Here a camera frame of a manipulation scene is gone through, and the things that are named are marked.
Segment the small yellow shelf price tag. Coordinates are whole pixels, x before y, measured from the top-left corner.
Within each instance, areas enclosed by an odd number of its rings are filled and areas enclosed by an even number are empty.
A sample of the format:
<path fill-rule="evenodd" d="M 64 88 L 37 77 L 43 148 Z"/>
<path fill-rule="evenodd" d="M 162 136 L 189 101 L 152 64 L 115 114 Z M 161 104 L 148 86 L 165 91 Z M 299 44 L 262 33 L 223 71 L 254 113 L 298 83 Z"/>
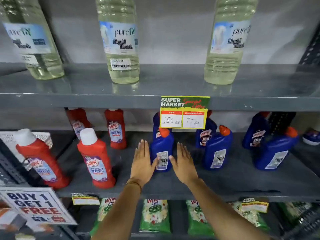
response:
<path fill-rule="evenodd" d="M 242 199 L 241 210 L 245 211 L 257 211 L 266 214 L 269 208 L 269 199 L 266 197 L 249 197 Z"/>
<path fill-rule="evenodd" d="M 73 205 L 84 206 L 84 205 L 100 205 L 100 200 L 96 196 L 91 196 L 83 193 L 71 193 Z"/>

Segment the grey metal shelving rack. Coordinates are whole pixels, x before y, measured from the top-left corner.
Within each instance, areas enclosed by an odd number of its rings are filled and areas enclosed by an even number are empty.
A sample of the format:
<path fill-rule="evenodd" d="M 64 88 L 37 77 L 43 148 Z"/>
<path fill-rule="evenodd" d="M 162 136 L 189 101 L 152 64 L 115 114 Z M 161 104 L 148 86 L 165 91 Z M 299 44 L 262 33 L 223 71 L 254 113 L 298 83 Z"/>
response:
<path fill-rule="evenodd" d="M 214 111 L 259 110 L 271 112 L 320 111 L 320 67 L 285 64 L 241 65 L 231 85 L 213 85 L 204 81 L 199 64 L 143 64 L 137 84 L 119 85 L 107 80 L 108 71 L 100 64 L 77 64 L 66 68 L 66 77 L 40 81 L 28 71 L 0 77 L 0 112 L 12 110 L 0 130 L 31 128 L 52 133 L 54 152 L 61 151 L 58 163 L 71 174 L 71 183 L 58 190 L 62 197 L 71 193 L 87 193 L 101 197 L 118 196 L 130 176 L 132 158 L 140 139 L 152 141 L 152 132 L 128 132 L 128 148 L 110 149 L 117 183 L 110 190 L 95 188 L 89 173 L 80 165 L 76 140 L 71 142 L 67 129 L 54 128 L 54 109 L 68 106 L 88 109 L 120 107 L 142 113 L 160 109 L 161 95 L 210 96 Z M 267 198 L 270 202 L 312 202 L 305 222 L 286 232 L 282 239 L 310 237 L 320 229 L 320 177 L 304 162 L 316 162 L 320 156 L 315 147 L 298 143 L 288 160 L 276 171 L 261 171 L 253 165 L 253 155 L 242 147 L 242 133 L 234 133 L 227 164 L 217 171 L 205 170 L 203 152 L 192 144 L 191 132 L 175 132 L 179 141 L 191 150 L 198 175 L 215 193 L 231 202 L 249 197 Z"/>

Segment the blue white container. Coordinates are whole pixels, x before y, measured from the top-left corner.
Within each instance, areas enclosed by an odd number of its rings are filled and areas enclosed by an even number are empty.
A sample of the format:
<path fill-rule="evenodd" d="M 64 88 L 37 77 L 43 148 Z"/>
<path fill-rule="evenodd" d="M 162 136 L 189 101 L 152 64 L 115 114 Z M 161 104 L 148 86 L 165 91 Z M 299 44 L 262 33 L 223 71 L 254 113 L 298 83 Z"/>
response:
<path fill-rule="evenodd" d="M 320 131 L 313 128 L 309 128 L 302 136 L 302 141 L 311 146 L 317 146 L 320 144 Z"/>

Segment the green white detergent packet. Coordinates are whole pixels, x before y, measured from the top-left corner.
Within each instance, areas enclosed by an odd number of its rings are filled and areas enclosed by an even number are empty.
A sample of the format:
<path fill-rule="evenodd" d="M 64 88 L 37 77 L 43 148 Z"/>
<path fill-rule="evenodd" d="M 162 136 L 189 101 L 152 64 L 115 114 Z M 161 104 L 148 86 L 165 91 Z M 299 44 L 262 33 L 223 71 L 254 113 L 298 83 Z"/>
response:
<path fill-rule="evenodd" d="M 117 198 L 102 198 L 101 204 L 97 212 L 97 218 L 94 222 L 92 230 L 89 232 L 90 237 L 92 237 L 98 229 L 99 224 L 103 221 L 104 217 L 108 214 L 112 206 L 114 205 Z"/>
<path fill-rule="evenodd" d="M 292 225 L 297 224 L 301 216 L 313 206 L 309 202 L 278 202 L 277 205 L 283 216 Z"/>
<path fill-rule="evenodd" d="M 167 200 L 144 200 L 139 232 L 171 233 Z"/>
<path fill-rule="evenodd" d="M 270 231 L 270 227 L 267 225 L 261 214 L 256 210 L 242 210 L 240 202 L 229 202 L 229 205 L 243 218 L 252 223 L 255 227 L 264 231 Z"/>
<path fill-rule="evenodd" d="M 196 200 L 186 201 L 188 209 L 188 231 L 189 235 L 214 236 L 212 226 L 208 223 L 205 215 Z"/>

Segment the person's right hand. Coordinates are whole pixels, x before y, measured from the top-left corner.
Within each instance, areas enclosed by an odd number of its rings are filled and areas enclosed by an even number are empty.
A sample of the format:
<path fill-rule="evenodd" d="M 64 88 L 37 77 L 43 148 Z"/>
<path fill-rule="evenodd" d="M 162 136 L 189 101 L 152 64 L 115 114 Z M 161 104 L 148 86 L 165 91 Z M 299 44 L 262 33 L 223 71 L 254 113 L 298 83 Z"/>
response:
<path fill-rule="evenodd" d="M 189 168 L 189 154 L 190 152 L 187 150 L 187 162 L 181 164 L 181 144 L 177 143 L 177 162 L 178 162 L 178 173 L 175 173 L 178 179 L 189 187 L 194 181 L 198 180 L 198 174 L 196 169 Z"/>

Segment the person's right forearm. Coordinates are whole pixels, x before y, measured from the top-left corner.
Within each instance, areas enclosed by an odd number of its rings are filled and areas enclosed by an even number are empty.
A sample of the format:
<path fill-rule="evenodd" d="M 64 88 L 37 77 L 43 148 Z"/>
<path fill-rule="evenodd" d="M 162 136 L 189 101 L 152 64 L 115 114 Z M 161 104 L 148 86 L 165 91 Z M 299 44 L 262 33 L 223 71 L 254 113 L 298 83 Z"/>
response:
<path fill-rule="evenodd" d="M 219 198 L 202 179 L 191 179 L 185 184 L 198 201 L 218 240 L 271 240 L 268 234 Z"/>

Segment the white promotional offer sign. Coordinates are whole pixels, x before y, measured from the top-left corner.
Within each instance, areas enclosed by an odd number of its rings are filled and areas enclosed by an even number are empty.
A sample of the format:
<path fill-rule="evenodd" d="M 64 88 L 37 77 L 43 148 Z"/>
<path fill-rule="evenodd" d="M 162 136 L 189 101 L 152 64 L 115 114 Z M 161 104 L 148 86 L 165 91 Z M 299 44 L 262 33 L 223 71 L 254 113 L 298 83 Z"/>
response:
<path fill-rule="evenodd" d="M 28 221 L 51 225 L 78 225 L 50 187 L 0 187 L 0 198 Z"/>

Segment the dark perforated rack upright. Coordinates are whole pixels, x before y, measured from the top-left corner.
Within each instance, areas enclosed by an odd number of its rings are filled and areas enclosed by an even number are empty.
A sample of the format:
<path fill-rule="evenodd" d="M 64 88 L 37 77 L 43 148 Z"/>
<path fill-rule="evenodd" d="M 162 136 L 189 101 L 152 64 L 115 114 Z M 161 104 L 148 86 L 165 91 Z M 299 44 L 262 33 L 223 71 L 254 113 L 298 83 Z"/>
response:
<path fill-rule="evenodd" d="M 311 126 L 315 127 L 316 123 L 320 121 L 320 23 L 298 64 L 296 73 L 305 73 L 311 71 L 312 68 L 315 71 L 315 81 L 307 82 L 306 76 L 299 79 L 303 82 L 303 85 L 311 85 L 313 89 L 311 95 L 319 95 L 319 100 L 316 102 L 316 111 L 272 112 L 268 119 L 271 136 L 282 135 L 289 126 L 292 126 L 298 134 L 301 134 Z"/>

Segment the row of blue bottles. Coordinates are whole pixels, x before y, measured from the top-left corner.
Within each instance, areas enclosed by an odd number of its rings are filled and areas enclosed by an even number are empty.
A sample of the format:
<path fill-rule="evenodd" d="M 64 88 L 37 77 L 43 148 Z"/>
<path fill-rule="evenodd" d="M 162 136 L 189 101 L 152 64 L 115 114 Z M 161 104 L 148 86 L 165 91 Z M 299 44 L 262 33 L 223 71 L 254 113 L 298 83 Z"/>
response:
<path fill-rule="evenodd" d="M 197 129 L 196 146 L 205 148 L 202 159 L 203 167 L 207 170 L 215 170 L 223 167 L 227 153 L 233 141 L 232 131 L 226 126 L 220 125 L 217 133 L 217 125 L 210 118 L 212 111 L 208 111 L 205 129 Z M 284 161 L 289 150 L 297 143 L 299 136 L 293 127 L 288 127 L 279 136 L 272 137 L 269 141 L 264 141 L 268 133 L 269 125 L 266 121 L 268 112 L 257 113 L 246 132 L 242 141 L 245 149 L 254 149 L 254 166 L 259 170 L 272 171 Z M 159 132 L 160 114 L 154 116 L 153 139 Z"/>

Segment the blue orange-capped cleaner bottle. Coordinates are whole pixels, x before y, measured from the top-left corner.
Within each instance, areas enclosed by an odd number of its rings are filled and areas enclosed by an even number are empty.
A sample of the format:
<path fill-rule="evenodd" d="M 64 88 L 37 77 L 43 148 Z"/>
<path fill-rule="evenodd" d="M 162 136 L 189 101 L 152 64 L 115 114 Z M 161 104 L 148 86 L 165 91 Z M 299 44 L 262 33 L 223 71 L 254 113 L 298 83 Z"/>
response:
<path fill-rule="evenodd" d="M 155 171 L 158 173 L 168 172 L 172 168 L 169 156 L 173 155 L 174 136 L 167 128 L 159 128 L 156 138 L 150 146 L 150 159 L 159 158 Z"/>

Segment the orange white packet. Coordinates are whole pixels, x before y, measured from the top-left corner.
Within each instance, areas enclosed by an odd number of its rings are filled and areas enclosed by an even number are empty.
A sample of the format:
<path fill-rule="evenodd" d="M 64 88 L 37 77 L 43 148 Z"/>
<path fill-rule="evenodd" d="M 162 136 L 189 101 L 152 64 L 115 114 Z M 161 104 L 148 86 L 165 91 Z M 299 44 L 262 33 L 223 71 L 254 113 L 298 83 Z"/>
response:
<path fill-rule="evenodd" d="M 23 228 L 27 220 L 17 210 L 0 200 L 0 230 L 15 232 Z"/>

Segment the white perforated plastic basket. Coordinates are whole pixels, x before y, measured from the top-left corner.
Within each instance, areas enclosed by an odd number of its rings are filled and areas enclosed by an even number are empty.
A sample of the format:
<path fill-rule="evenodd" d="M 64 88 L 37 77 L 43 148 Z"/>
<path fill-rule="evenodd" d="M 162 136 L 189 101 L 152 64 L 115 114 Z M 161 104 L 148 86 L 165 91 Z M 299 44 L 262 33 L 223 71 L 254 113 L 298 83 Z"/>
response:
<path fill-rule="evenodd" d="M 8 148 L 16 149 L 16 141 L 14 139 L 15 131 L 0 131 L 0 139 L 6 144 Z M 45 142 L 46 145 L 51 149 L 53 147 L 53 141 L 49 132 L 32 132 L 34 136 L 41 141 Z"/>

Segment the yellow green price sign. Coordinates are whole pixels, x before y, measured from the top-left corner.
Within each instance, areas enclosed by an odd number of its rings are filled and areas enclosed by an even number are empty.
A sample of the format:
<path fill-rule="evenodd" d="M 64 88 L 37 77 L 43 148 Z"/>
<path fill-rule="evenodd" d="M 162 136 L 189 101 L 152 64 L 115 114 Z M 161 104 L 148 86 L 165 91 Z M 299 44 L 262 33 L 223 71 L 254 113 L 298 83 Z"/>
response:
<path fill-rule="evenodd" d="M 210 96 L 162 96 L 160 128 L 205 129 Z"/>

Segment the red white-capped cleaner bottle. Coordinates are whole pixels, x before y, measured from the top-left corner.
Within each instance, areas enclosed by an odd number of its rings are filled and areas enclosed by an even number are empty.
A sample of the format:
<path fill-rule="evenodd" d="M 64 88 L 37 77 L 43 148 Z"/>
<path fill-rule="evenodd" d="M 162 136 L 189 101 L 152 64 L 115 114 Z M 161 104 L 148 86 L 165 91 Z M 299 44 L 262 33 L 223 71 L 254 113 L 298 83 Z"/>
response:
<path fill-rule="evenodd" d="M 87 119 L 86 111 L 83 108 L 66 108 L 66 115 L 69 119 L 78 140 L 81 140 L 80 132 L 86 128 L 92 128 L 92 124 Z"/>
<path fill-rule="evenodd" d="M 27 159 L 46 185 L 57 190 L 70 184 L 70 178 L 61 170 L 48 145 L 38 139 L 30 129 L 18 130 L 14 139 L 17 151 Z"/>
<path fill-rule="evenodd" d="M 110 146 L 118 150 L 126 149 L 127 141 L 123 110 L 109 108 L 105 110 L 104 114 L 110 136 Z"/>
<path fill-rule="evenodd" d="M 107 153 L 106 143 L 98 139 L 93 128 L 81 130 L 80 142 L 77 148 L 92 177 L 93 185 L 101 189 L 113 188 L 116 184 L 116 179 L 112 173 L 112 165 Z"/>

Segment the person's left forearm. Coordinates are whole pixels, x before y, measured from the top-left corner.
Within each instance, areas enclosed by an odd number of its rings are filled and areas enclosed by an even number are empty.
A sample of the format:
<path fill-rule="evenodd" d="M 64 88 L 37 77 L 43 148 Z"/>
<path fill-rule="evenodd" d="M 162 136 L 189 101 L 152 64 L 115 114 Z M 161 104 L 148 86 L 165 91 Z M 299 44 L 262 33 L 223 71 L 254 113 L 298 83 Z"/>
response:
<path fill-rule="evenodd" d="M 126 184 L 91 240 L 129 240 L 142 188 Z"/>

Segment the clear liquid bleach bottle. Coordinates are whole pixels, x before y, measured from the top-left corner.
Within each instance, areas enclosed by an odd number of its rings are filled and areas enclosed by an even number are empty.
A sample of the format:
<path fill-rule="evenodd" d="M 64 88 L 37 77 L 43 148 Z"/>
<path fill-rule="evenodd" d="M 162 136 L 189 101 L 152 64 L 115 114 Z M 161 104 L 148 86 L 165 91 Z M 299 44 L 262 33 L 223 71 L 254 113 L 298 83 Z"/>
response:
<path fill-rule="evenodd" d="M 16 51 L 35 79 L 51 80 L 65 75 L 38 0 L 0 0 L 0 16 Z"/>
<path fill-rule="evenodd" d="M 137 83 L 140 63 L 134 0 L 95 0 L 95 3 L 112 82 Z"/>
<path fill-rule="evenodd" d="M 204 80 L 215 85 L 234 82 L 259 0 L 216 0 Z"/>

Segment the person's left hand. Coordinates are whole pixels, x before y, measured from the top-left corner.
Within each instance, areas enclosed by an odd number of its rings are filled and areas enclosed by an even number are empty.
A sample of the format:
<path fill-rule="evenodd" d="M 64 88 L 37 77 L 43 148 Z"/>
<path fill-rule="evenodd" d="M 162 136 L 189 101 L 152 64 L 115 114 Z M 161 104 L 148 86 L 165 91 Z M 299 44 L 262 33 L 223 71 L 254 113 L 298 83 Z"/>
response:
<path fill-rule="evenodd" d="M 153 172 L 150 170 L 151 159 L 150 159 L 150 148 L 149 144 L 145 141 L 145 163 L 139 163 L 139 145 L 137 148 L 137 161 L 136 166 L 131 167 L 130 179 L 127 184 L 137 184 L 143 188 L 151 179 Z"/>

